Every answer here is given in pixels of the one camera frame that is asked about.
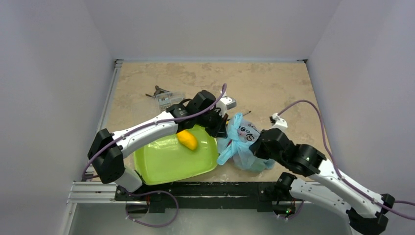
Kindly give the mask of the blue printed plastic bag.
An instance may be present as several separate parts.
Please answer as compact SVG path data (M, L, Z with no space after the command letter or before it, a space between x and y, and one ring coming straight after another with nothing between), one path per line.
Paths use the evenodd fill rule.
M249 150L249 146L260 136L253 123L235 116L227 123L226 131L227 138L216 139L219 153L217 164L224 165L228 160L233 160L238 169L255 173L274 167L274 160L258 158Z

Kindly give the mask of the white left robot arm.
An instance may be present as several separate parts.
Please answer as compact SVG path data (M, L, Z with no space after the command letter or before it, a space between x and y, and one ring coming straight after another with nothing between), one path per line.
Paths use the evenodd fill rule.
M228 117L225 95L225 85L219 97L202 90L136 126L112 133L106 128L99 130L88 151L87 165L94 168L101 183L116 183L133 200L142 199L146 187L138 173L125 166L124 158L153 141L194 126L204 128L211 137L224 137Z

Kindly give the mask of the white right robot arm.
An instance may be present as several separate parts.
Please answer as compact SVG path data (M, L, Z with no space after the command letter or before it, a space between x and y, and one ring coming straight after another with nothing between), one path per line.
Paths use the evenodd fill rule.
M311 202L349 220L354 234L379 235L386 230L385 207L395 198L373 192L341 172L325 155L308 144L295 144L279 129L263 130L249 147L259 158L272 159L288 169L278 178L276 196Z

